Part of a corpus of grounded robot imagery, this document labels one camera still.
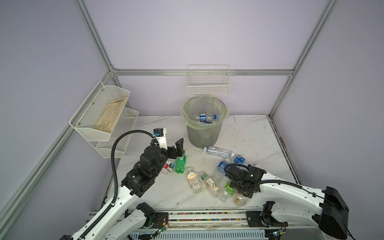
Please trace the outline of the lime green label bottle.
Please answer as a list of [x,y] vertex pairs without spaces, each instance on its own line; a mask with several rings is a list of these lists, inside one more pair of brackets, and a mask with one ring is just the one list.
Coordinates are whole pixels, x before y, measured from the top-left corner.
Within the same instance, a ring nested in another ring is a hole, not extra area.
[[219,200],[222,202],[222,203],[225,203],[228,199],[230,199],[234,193],[235,193],[235,190],[233,188],[231,188],[231,182],[232,181],[228,181],[226,183],[226,185],[224,186],[224,190],[223,190],[223,193],[221,194]]

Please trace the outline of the small Pepsi label bottle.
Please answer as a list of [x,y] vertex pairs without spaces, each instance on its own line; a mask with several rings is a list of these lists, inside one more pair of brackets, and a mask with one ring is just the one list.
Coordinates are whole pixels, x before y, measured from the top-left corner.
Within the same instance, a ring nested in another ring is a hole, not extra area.
[[217,120],[217,115],[207,115],[206,113],[199,114],[197,120],[200,123],[212,124]]

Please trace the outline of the purple cap red bottle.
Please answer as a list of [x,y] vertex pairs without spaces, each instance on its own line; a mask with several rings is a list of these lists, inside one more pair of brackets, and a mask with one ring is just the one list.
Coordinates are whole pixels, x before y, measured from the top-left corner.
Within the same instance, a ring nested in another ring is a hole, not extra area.
[[247,204],[247,202],[248,202],[248,198],[245,197],[243,194],[241,194],[241,193],[236,194],[236,196],[234,198],[234,203],[237,206],[243,207]]

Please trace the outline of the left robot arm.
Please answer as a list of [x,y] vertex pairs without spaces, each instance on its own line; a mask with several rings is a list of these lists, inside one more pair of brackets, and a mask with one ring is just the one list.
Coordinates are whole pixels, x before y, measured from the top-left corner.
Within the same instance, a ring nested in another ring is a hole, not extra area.
[[129,233],[152,221],[155,210],[147,203],[141,203],[126,219],[117,220],[133,205],[154,183],[167,160],[183,156],[184,139],[174,147],[166,149],[160,145],[147,147],[121,185],[105,206],[80,230],[73,235],[64,235],[62,240],[121,240]]

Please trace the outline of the blue label water bottle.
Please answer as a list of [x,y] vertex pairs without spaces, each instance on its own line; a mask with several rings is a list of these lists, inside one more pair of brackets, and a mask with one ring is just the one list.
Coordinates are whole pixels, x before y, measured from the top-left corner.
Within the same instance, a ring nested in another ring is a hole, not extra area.
[[219,185],[225,179],[224,168],[229,164],[229,160],[225,159],[221,161],[215,168],[212,174],[214,182]]

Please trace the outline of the white cap tea bottle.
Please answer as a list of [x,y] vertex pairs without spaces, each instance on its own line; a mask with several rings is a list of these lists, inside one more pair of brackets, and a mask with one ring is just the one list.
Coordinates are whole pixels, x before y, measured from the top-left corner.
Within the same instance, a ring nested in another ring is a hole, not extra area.
[[193,167],[187,167],[187,180],[194,194],[199,194],[203,190],[199,175]]

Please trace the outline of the red white label bottle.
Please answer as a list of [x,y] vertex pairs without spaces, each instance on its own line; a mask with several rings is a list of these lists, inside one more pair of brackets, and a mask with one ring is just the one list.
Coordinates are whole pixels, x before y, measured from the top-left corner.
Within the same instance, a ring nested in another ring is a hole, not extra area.
[[167,175],[174,170],[175,166],[176,166],[175,162],[173,162],[171,160],[167,160],[165,165],[162,168],[161,173]]

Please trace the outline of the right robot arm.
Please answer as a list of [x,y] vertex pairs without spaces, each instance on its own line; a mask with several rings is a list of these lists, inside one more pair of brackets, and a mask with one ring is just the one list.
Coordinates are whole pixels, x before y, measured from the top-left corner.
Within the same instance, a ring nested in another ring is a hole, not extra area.
[[246,198],[266,193],[296,204],[292,207],[267,201],[255,220],[258,225],[281,227],[280,232],[283,233],[289,223],[297,223],[318,227],[324,234],[338,240],[353,236],[348,228],[349,207],[335,188],[322,190],[306,187],[251,165],[229,164],[224,171],[231,181],[231,188]]

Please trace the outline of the green soda bottle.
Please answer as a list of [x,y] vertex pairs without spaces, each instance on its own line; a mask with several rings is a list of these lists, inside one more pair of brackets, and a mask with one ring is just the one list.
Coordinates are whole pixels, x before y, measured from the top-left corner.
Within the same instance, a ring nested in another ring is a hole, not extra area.
[[186,166],[186,160],[187,160],[187,157],[185,154],[183,154],[182,157],[178,157],[177,160],[176,160],[176,166],[174,168],[174,171],[177,173],[177,174],[183,174],[184,171],[185,171],[185,166]]

